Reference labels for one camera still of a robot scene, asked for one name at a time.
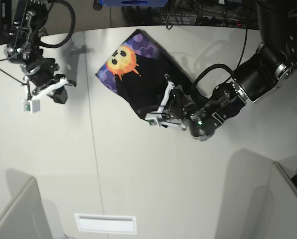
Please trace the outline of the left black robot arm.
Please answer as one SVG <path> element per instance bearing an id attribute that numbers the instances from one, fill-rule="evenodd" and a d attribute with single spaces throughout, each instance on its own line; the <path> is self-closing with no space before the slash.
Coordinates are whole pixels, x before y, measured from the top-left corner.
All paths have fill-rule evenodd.
<path id="1" fill-rule="evenodd" d="M 151 126 L 188 129 L 194 139 L 205 141 L 248 102 L 279 88 L 297 70 L 297 0 L 259 0 L 256 10 L 261 42 L 249 60 L 235 69 L 211 65 L 188 89 L 166 75 L 161 102 L 140 107 L 139 115 Z M 197 84 L 215 69 L 225 70 L 229 78 L 205 97 Z"/>

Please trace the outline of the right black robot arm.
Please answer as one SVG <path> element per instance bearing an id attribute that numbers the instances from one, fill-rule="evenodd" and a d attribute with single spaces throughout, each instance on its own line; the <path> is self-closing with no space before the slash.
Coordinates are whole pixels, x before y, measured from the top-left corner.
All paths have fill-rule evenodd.
<path id="1" fill-rule="evenodd" d="M 44 48 L 56 49 L 66 44 L 73 35 L 76 17 L 72 6 L 65 0 L 56 3 L 67 8 L 71 24 L 66 38 L 58 44 L 42 42 L 41 30 L 48 20 L 51 9 L 48 0 L 20 0 L 17 5 L 13 25 L 9 31 L 9 40 L 5 47 L 6 60 L 21 66 L 24 73 L 20 83 L 25 87 L 26 100 L 34 101 L 47 95 L 54 102 L 64 104 L 68 95 L 65 86 L 76 86 L 64 74 L 56 74 L 59 65 L 54 58 L 43 56 Z"/>

